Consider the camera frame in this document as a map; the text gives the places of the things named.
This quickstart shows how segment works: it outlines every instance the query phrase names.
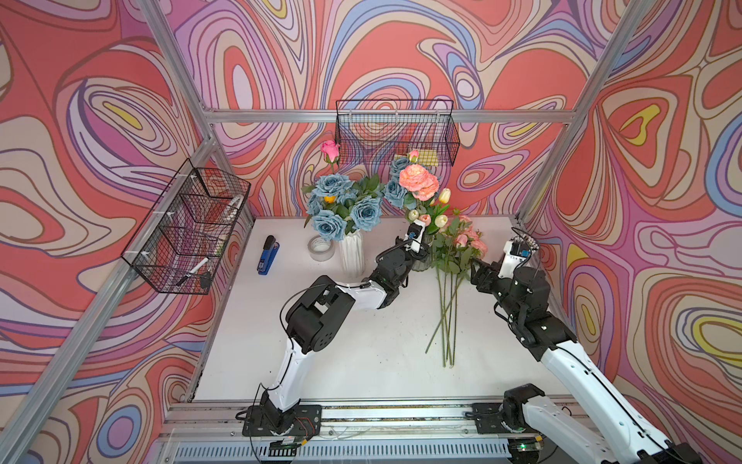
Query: mounting plate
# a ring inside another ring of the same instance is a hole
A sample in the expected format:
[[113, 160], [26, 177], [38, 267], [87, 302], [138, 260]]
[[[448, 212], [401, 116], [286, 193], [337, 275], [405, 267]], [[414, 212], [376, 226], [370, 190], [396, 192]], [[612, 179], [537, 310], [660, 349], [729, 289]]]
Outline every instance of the mounting plate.
[[322, 421], [322, 406], [320, 405], [296, 405], [293, 410], [294, 423], [288, 431], [279, 435], [272, 427], [263, 407], [260, 405], [247, 408], [247, 415], [242, 426], [243, 437], [307, 437], [311, 438], [320, 433]]
[[[498, 414], [501, 404], [502, 403], [472, 403], [472, 414], [470, 415], [470, 418], [474, 419], [474, 422], [476, 423], [477, 434], [513, 433], [512, 430], [507, 429], [502, 424], [502, 416]], [[538, 433], [538, 431], [531, 427], [527, 427], [522, 433], [533, 434]]]

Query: tape roll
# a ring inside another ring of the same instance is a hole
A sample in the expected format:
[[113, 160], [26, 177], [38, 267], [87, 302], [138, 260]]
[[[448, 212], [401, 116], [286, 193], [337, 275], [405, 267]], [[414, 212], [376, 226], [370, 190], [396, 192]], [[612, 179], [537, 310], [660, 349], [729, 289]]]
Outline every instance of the tape roll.
[[319, 235], [310, 238], [306, 248], [309, 250], [309, 256], [315, 261], [327, 261], [335, 254], [335, 244]]

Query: glass vase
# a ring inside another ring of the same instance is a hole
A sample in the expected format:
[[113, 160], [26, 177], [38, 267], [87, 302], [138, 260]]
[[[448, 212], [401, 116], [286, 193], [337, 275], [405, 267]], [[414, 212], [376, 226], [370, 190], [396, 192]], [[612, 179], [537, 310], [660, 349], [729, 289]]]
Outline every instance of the glass vase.
[[433, 242], [433, 234], [423, 234], [422, 243], [428, 245], [427, 258], [420, 261], [417, 260], [413, 263], [413, 271], [424, 271], [430, 267], [433, 263], [433, 253], [430, 250], [430, 244]]
[[364, 256], [364, 236], [361, 230], [356, 230], [340, 241], [340, 259], [343, 263], [343, 272], [348, 277], [361, 277], [366, 268]]

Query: blue rose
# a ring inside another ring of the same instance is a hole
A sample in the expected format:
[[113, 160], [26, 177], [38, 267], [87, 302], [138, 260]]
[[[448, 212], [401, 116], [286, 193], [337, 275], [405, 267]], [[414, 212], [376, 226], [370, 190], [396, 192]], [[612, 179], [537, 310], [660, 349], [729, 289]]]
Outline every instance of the blue rose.
[[407, 195], [407, 189], [399, 185], [399, 179], [389, 179], [387, 186], [384, 187], [384, 198], [386, 198], [392, 206], [401, 208], [404, 206], [405, 195]]
[[358, 229], [369, 231], [381, 222], [381, 198], [365, 197], [350, 209], [350, 218]]
[[346, 190], [345, 192], [338, 195], [337, 203], [343, 204], [345, 200], [353, 200], [358, 198], [358, 191], [355, 189]]
[[399, 173], [404, 170], [404, 168], [408, 167], [410, 165], [410, 160], [407, 159], [407, 157], [400, 157], [396, 160], [392, 161], [392, 165], [389, 167], [389, 176], [395, 177], [399, 179]]
[[319, 213], [319, 211], [322, 210], [322, 203], [320, 202], [321, 199], [313, 192], [312, 196], [309, 197], [309, 202], [306, 204], [306, 213], [310, 216], [314, 216]]
[[343, 176], [342, 174], [328, 174], [317, 180], [315, 189], [312, 190], [312, 193], [320, 198], [337, 197], [341, 193], [350, 189], [350, 186], [352, 185], [353, 181], [350, 180], [348, 176]]
[[325, 240], [341, 241], [345, 237], [347, 222], [329, 209], [319, 211], [312, 218], [312, 226]]

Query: blue stapler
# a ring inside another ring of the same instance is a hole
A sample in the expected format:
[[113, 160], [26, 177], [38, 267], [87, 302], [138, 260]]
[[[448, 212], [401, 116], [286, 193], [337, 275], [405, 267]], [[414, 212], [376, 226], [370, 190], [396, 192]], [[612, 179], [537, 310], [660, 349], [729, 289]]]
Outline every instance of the blue stapler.
[[263, 253], [260, 255], [260, 262], [257, 263], [258, 274], [265, 275], [268, 273], [271, 269], [271, 264], [273, 264], [273, 258], [276, 257], [279, 246], [280, 244], [276, 241], [276, 238], [273, 235], [269, 235], [266, 238], [266, 242], [263, 245]]

